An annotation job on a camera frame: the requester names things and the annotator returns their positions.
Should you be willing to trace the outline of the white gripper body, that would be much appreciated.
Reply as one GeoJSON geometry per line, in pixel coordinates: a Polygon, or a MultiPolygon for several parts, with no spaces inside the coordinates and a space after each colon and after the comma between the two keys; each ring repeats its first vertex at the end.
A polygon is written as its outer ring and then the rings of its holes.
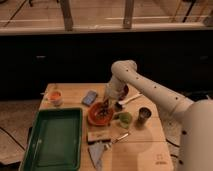
{"type": "Polygon", "coordinates": [[[123,100],[125,98],[125,84],[117,77],[112,76],[105,86],[104,99],[123,100]]]}

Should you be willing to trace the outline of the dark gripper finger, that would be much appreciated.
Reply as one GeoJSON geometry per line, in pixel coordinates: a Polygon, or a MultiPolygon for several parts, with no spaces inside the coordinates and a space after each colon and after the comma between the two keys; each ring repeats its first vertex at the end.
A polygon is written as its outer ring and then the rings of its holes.
{"type": "Polygon", "coordinates": [[[109,106],[110,106],[109,98],[104,99],[102,106],[103,106],[103,109],[105,109],[105,110],[107,110],[109,108],[109,106]]]}

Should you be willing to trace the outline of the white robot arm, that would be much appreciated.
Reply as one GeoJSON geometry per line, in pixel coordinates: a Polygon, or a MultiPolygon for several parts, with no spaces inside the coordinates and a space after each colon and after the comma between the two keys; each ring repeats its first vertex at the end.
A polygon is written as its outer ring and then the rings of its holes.
{"type": "Polygon", "coordinates": [[[213,100],[193,101],[137,72],[133,60],[111,65],[105,98],[119,99],[130,84],[182,125],[177,171],[213,171],[213,100]]]}

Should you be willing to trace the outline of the dark red bowl behind arm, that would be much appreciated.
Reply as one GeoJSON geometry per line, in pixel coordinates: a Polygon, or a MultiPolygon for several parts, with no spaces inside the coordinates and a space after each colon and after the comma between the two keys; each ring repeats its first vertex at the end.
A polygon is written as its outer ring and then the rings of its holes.
{"type": "Polygon", "coordinates": [[[122,93],[122,98],[126,98],[126,96],[128,95],[128,92],[129,92],[129,88],[127,85],[124,86],[124,89],[123,89],[123,93],[122,93]]]}

